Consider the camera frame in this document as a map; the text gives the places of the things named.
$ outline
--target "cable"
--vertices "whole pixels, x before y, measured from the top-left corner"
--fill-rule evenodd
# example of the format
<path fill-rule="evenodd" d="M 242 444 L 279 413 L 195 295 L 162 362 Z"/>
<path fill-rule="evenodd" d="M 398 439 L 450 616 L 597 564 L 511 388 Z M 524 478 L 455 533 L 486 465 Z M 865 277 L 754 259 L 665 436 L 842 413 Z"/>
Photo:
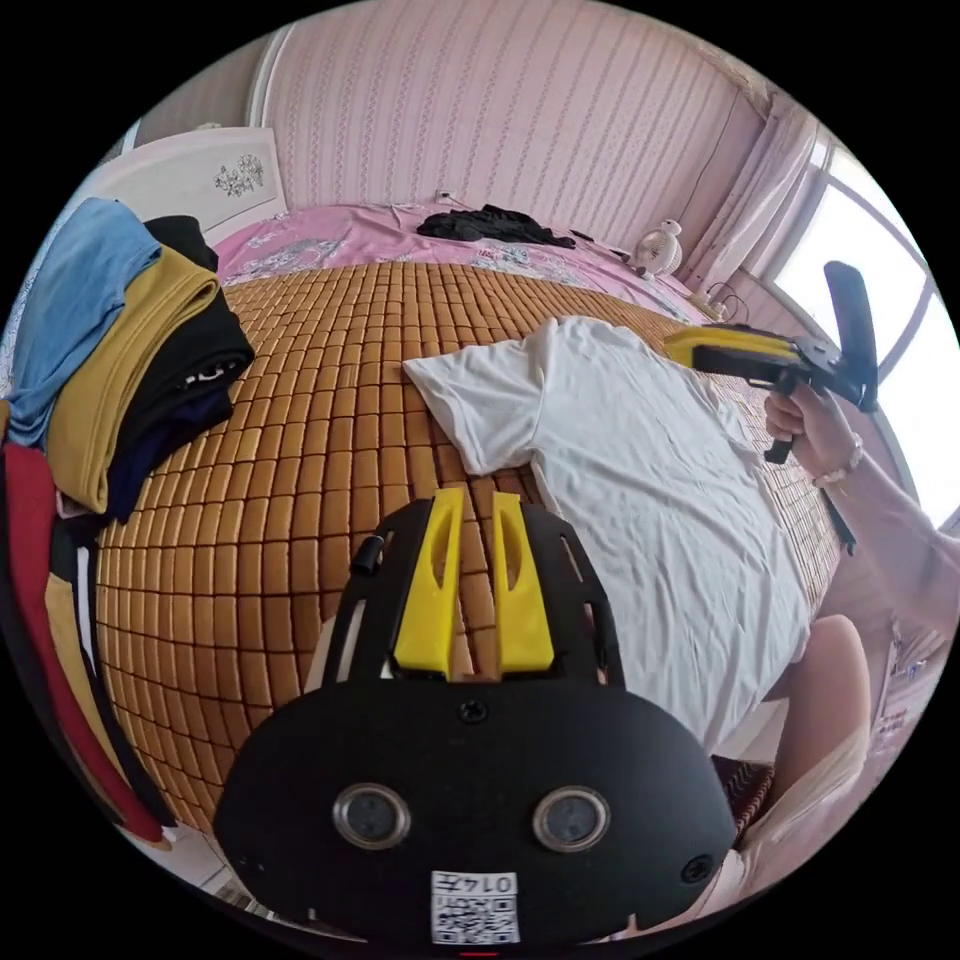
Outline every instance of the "cable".
<path fill-rule="evenodd" d="M 697 177 L 696 183 L 693 185 L 693 189 L 690 191 L 690 196 L 687 198 L 687 202 L 680 212 L 680 216 L 677 217 L 677 221 L 683 219 L 684 214 L 690 207 L 690 204 L 693 202 L 693 198 L 697 194 L 697 187 L 700 186 L 700 181 L 703 179 L 703 175 L 707 172 L 707 167 L 710 166 L 710 163 L 713 161 L 713 158 L 717 155 L 717 150 L 720 148 L 720 141 L 723 139 L 723 135 L 727 132 L 727 127 L 730 125 L 730 118 L 733 116 L 733 108 L 740 102 L 740 97 L 742 96 L 742 91 L 737 90 L 737 95 L 733 98 L 733 103 L 730 104 L 730 110 L 727 112 L 727 119 L 723 121 L 723 127 L 720 129 L 720 135 L 717 137 L 717 142 L 713 145 L 713 150 L 710 152 L 710 156 L 707 157 L 707 162 L 703 165 L 703 169 L 700 171 L 700 175 Z"/>

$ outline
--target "headboard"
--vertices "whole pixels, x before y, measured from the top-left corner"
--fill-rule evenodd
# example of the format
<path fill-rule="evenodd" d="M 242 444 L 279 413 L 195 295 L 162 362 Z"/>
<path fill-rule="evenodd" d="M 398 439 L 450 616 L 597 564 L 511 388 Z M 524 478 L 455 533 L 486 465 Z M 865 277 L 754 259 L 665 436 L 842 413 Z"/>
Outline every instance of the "headboard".
<path fill-rule="evenodd" d="M 273 130 L 194 130 L 144 144 L 98 167 L 74 197 L 115 198 L 141 220 L 188 213 L 210 246 L 287 212 Z"/>

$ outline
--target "bed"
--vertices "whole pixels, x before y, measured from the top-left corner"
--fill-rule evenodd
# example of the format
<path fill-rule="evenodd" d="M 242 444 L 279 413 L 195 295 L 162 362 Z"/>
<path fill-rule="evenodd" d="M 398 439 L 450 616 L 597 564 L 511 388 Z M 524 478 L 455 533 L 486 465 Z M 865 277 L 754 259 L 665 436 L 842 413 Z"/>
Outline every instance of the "bed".
<path fill-rule="evenodd" d="M 130 522 L 104 533 L 96 619 L 123 729 L 177 818 L 209 832 L 237 750 L 303 692 L 351 551 L 385 513 L 438 486 L 468 493 L 458 671 L 493 654 L 492 493 L 536 502 L 537 489 L 525 468 L 467 478 L 402 361 L 566 314 L 658 349 L 700 318 L 679 285 L 651 288 L 602 244 L 428 241 L 412 227 L 430 203 L 291 213 L 268 130 L 174 140 L 104 165 L 86 195 L 197 216 L 257 359 L 231 420 L 162 465 Z M 765 447 L 762 397 L 715 379 Z M 830 519 L 799 468 L 770 468 L 764 483 L 816 610 L 839 558 Z"/>

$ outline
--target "person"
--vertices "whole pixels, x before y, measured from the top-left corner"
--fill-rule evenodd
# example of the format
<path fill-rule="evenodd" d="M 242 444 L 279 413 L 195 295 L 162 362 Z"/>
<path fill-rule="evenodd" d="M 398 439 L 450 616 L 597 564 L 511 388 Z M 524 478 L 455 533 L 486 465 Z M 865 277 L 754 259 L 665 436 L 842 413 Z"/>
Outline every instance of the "person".
<path fill-rule="evenodd" d="M 765 409 L 767 432 L 793 439 L 793 455 L 827 490 L 897 614 L 949 641 L 960 624 L 960 540 L 937 530 L 864 451 L 831 394 L 800 384 L 790 397 L 771 393 Z M 786 699 L 788 709 L 763 816 L 690 910 L 653 930 L 631 920 L 621 937 L 680 926 L 781 880 L 809 849 L 809 834 L 797 842 L 801 828 L 857 782 L 870 742 L 870 681 L 848 618 L 814 621 L 803 657 L 766 699 Z"/>

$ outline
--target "hand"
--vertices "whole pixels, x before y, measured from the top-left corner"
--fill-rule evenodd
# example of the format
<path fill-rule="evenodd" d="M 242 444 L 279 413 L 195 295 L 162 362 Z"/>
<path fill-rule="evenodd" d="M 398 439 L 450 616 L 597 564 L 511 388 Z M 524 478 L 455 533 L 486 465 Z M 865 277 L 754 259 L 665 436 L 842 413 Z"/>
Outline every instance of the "hand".
<path fill-rule="evenodd" d="M 850 462 L 856 438 L 832 394 L 821 396 L 799 383 L 789 397 L 771 393 L 764 408 L 767 433 L 775 440 L 794 437 L 793 455 L 811 477 L 833 473 Z"/>

